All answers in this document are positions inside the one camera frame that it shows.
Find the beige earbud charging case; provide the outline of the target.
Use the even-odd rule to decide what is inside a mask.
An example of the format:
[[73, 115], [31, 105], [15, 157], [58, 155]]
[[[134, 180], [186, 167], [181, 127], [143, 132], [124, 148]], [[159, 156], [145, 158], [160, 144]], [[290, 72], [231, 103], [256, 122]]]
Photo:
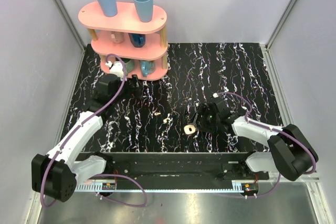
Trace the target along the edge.
[[184, 132], [186, 135], [191, 135], [196, 132], [196, 127], [193, 124], [188, 124], [184, 126]]

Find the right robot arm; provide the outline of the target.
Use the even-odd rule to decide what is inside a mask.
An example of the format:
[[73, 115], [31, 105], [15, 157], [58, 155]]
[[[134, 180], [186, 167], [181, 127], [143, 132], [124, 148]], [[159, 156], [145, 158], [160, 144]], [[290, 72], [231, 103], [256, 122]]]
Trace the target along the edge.
[[301, 130], [294, 124], [274, 126], [261, 123], [241, 113], [231, 112], [216, 98], [200, 104], [184, 132], [196, 131], [233, 134], [248, 138], [268, 148], [267, 152], [251, 152], [238, 167], [239, 176], [250, 180], [258, 172], [278, 172], [289, 181], [314, 172], [319, 157]]

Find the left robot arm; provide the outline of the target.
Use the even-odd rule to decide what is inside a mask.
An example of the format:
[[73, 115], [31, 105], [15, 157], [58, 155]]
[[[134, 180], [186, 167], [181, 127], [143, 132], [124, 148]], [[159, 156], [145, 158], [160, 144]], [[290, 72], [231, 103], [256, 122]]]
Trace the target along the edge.
[[112, 156], [93, 152], [79, 163], [76, 159], [115, 111], [115, 104], [140, 93], [141, 84], [135, 74], [130, 79], [114, 74], [101, 77], [73, 128], [47, 154], [37, 154], [32, 159], [33, 191], [65, 202], [85, 180], [96, 175], [103, 180], [109, 179], [114, 171]]

